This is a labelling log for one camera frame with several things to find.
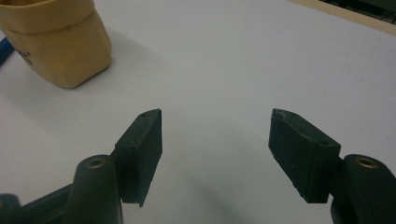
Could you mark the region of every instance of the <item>white table surface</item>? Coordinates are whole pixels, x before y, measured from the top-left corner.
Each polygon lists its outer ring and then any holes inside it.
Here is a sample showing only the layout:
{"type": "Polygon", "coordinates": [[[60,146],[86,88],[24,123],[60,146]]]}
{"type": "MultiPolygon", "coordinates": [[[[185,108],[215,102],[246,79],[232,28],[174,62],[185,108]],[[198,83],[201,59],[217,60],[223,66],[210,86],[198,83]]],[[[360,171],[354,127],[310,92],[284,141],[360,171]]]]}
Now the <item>white table surface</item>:
{"type": "Polygon", "coordinates": [[[96,0],[112,65],[74,90],[0,67],[0,192],[29,203],[163,111],[163,156],[124,223],[332,223],[267,146],[273,108],[396,174],[396,37],[285,0],[96,0]]]}

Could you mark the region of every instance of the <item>screw hole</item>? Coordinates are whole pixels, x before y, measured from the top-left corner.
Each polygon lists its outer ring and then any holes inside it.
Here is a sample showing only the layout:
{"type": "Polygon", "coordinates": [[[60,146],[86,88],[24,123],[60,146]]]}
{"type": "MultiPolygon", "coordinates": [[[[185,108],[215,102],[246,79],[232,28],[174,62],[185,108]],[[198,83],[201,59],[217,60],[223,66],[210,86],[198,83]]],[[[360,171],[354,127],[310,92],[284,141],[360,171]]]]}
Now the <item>screw hole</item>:
{"type": "Polygon", "coordinates": [[[93,159],[87,163],[88,169],[97,169],[105,165],[106,161],[104,159],[93,159]]]}
{"type": "Polygon", "coordinates": [[[370,168],[370,169],[374,169],[374,168],[378,167],[378,165],[374,161],[367,159],[367,158],[363,158],[363,157],[356,158],[355,162],[357,162],[360,166],[370,168]]]}

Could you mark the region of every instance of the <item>beige container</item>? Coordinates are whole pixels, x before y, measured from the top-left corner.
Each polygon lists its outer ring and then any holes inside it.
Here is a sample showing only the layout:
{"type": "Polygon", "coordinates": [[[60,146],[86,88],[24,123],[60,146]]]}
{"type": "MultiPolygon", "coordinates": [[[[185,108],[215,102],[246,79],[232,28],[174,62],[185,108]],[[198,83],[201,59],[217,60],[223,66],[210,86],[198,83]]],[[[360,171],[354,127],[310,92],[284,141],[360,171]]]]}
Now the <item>beige container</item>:
{"type": "Polygon", "coordinates": [[[92,0],[0,0],[0,28],[47,81],[75,88],[111,63],[111,44],[92,0]]]}

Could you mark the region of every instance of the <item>blue object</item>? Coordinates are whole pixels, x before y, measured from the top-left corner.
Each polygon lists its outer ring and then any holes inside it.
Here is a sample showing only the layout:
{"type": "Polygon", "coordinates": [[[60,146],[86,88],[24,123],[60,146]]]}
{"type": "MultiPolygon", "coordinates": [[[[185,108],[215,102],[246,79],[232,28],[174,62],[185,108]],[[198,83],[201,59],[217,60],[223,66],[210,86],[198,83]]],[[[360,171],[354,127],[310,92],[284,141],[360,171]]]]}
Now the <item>blue object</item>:
{"type": "Polygon", "coordinates": [[[8,42],[8,39],[4,37],[0,42],[0,66],[6,61],[12,51],[14,51],[14,48],[8,42]]]}

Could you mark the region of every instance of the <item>beige object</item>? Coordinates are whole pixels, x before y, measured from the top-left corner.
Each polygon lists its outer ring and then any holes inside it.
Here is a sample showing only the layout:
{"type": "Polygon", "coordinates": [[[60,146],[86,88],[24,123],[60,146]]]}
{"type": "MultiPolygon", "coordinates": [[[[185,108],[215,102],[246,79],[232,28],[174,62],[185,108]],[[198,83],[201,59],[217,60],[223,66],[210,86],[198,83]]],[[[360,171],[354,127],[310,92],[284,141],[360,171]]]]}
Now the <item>beige object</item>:
{"type": "Polygon", "coordinates": [[[290,0],[307,7],[312,7],[329,14],[366,25],[368,27],[374,28],[376,30],[388,33],[390,35],[396,35],[396,25],[389,22],[380,21],[375,18],[371,18],[365,15],[361,15],[357,12],[353,12],[341,7],[336,7],[319,0],[290,0]]]}
{"type": "Polygon", "coordinates": [[[0,28],[47,81],[75,88],[111,63],[111,44],[92,0],[0,0],[0,28]]]}

